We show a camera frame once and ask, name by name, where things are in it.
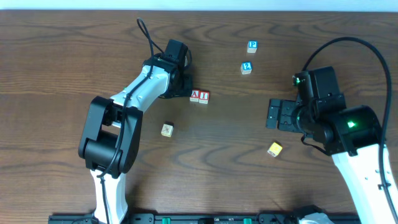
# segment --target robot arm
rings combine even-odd
[[[140,75],[122,92],[110,99],[97,96],[91,102],[79,145],[79,156],[85,159],[86,167],[91,170],[94,178],[97,201],[94,217],[99,222],[107,223],[105,209],[108,211],[109,224],[120,224],[126,215],[125,174],[137,156],[144,112],[160,96],[172,98],[191,95],[192,78],[184,74],[187,52],[186,45],[170,40],[165,53],[156,55],[152,73],[143,84],[139,85],[149,75],[152,60],[144,62]],[[119,136],[104,131],[101,127],[121,127],[126,95],[136,86],[138,88],[132,93],[126,106],[121,153],[116,158],[118,162],[104,175],[104,184],[101,184],[102,180],[97,176],[111,163],[119,141]]]
[[[334,154],[333,162],[344,177],[362,224],[394,223],[392,213],[380,183],[379,145],[373,144],[357,150],[357,156],[347,152]],[[384,170],[394,205],[398,205],[397,186],[392,176],[389,153],[384,148]]]
[[[332,67],[295,74],[293,83],[298,88],[297,99],[272,99],[267,128],[304,133],[303,143],[305,138],[322,143],[324,149],[314,147],[333,158],[347,183],[361,223],[394,223],[381,184],[378,160],[381,126],[374,111],[368,106],[346,108]],[[384,161],[388,190],[393,203],[398,205],[387,147]]]

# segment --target green led light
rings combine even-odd
[[[356,126],[356,123],[354,123],[354,122],[352,122],[352,121],[348,121],[348,127],[349,128],[352,128],[352,127],[355,127]]]

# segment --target yellow block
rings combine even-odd
[[[282,150],[282,146],[278,143],[272,143],[271,147],[268,149],[268,153],[274,157],[277,157]]]

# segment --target wooden table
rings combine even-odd
[[[192,50],[195,87],[208,105],[156,100],[144,115],[139,154],[127,175],[130,207],[159,213],[256,213],[315,204],[355,212],[330,157],[301,135],[266,129],[270,98],[295,98],[291,77],[335,37],[373,43],[398,90],[398,15],[338,12],[0,11],[0,223],[46,223],[55,212],[96,206],[93,179],[78,157],[90,101],[130,84],[149,58],[136,25],[143,17],[165,48]],[[259,41],[246,55],[248,40]],[[242,76],[241,62],[253,71]],[[369,105],[382,118],[385,78],[376,57],[355,43],[324,50],[311,68],[333,65],[348,106]],[[398,104],[388,146],[398,173]],[[175,123],[171,138],[160,135]],[[273,158],[267,149],[282,143]]]

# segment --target small cube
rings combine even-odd
[[[242,75],[247,75],[251,73],[253,67],[251,66],[251,62],[243,62],[241,66]]]
[[[161,134],[166,137],[171,137],[173,134],[173,126],[168,125],[168,124],[163,124]]]
[[[248,53],[256,53],[256,50],[257,50],[257,41],[256,40],[249,40]]]
[[[210,93],[207,91],[201,91],[199,96],[199,103],[208,104]]]
[[[199,92],[199,90],[192,90],[192,95],[189,100],[192,102],[199,102]]]
[[[278,143],[272,143],[271,147],[268,149],[268,153],[274,157],[277,157],[282,150],[282,146]]]

